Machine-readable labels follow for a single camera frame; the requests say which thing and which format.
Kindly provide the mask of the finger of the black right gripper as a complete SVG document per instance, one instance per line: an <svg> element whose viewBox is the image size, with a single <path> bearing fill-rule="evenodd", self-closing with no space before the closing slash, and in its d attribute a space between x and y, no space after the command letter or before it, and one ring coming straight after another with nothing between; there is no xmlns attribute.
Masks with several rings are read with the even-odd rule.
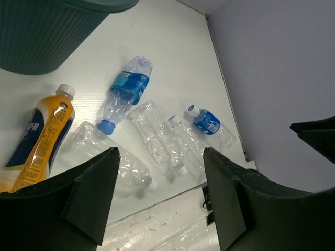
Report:
<svg viewBox="0 0 335 251"><path fill-rule="evenodd" d="M334 116L323 120L293 123L290 129L334 164Z"/></svg>

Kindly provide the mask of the yellow drink bottle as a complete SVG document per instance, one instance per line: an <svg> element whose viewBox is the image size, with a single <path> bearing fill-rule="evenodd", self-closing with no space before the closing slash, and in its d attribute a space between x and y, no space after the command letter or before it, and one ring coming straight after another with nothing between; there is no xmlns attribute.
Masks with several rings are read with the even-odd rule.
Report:
<svg viewBox="0 0 335 251"><path fill-rule="evenodd" d="M75 118L75 89L59 86L55 95L40 100L26 134L1 168L1 192L14 193L49 178L55 156Z"/></svg>

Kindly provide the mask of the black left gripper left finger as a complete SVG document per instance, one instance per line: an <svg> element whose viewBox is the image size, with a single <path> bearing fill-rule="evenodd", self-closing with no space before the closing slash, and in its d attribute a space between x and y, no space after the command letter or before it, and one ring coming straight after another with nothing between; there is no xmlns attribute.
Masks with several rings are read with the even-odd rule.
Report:
<svg viewBox="0 0 335 251"><path fill-rule="evenodd" d="M1 193L1 250L96 250L120 163L111 147L15 193Z"/></svg>

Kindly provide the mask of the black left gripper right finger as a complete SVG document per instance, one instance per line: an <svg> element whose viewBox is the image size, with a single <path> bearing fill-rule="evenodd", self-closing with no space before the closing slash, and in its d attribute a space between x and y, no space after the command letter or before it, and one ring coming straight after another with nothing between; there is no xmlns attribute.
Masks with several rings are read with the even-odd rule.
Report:
<svg viewBox="0 0 335 251"><path fill-rule="evenodd" d="M213 148L204 164L221 250L334 250L334 189L279 185Z"/></svg>

